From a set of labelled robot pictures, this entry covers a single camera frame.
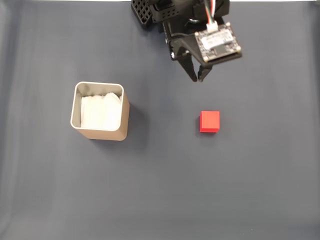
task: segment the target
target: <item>screw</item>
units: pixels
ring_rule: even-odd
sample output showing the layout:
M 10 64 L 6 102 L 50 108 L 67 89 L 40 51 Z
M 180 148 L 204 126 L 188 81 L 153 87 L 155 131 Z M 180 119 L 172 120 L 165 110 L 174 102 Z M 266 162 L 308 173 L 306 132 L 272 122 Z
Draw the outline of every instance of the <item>screw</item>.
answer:
M 241 53 L 241 47 L 240 47 L 240 46 L 236 46 L 235 50 L 236 50 L 238 53 Z

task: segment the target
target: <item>cube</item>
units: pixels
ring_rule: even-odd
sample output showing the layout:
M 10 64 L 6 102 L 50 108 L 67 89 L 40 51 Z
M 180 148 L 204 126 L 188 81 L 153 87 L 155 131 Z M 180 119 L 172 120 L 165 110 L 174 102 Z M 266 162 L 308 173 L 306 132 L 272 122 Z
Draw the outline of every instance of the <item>cube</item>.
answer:
M 220 129 L 219 111 L 201 111 L 200 133 L 217 133 Z

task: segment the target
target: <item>black plastic part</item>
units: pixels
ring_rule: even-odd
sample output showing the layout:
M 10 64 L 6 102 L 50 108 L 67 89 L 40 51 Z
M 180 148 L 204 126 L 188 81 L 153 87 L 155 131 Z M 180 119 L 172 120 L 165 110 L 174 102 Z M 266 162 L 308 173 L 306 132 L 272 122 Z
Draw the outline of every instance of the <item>black plastic part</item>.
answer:
M 212 70 L 212 66 L 208 66 L 208 67 L 203 67 L 202 65 L 200 65 L 199 71 L 198 71 L 198 80 L 199 82 L 203 82 L 205 77 L 210 73 L 210 71 Z
M 159 9 L 157 4 L 150 5 L 150 10 L 155 23 L 176 17 L 179 15 L 179 11 L 172 4 L 165 9 Z
M 144 29 L 147 29 L 153 23 L 150 7 L 145 0 L 131 0 L 131 8 Z
M 194 64 L 192 62 L 191 54 L 187 54 L 186 56 L 178 59 L 181 67 L 185 70 L 185 72 L 189 75 L 192 81 L 196 82 L 197 75 L 195 73 Z

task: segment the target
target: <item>dark gray cloth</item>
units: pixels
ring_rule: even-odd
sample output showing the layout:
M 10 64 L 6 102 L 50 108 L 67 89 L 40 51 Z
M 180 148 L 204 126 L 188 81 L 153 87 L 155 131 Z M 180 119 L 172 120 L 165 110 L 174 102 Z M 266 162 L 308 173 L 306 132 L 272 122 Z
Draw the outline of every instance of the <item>dark gray cloth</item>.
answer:
M 30 2 L 16 14 L 0 239 L 320 238 L 317 5 L 231 3 L 243 57 L 203 83 L 129 2 Z M 71 127 L 80 81 L 123 85 L 126 140 Z M 199 133 L 201 111 L 220 111 L 218 133 Z

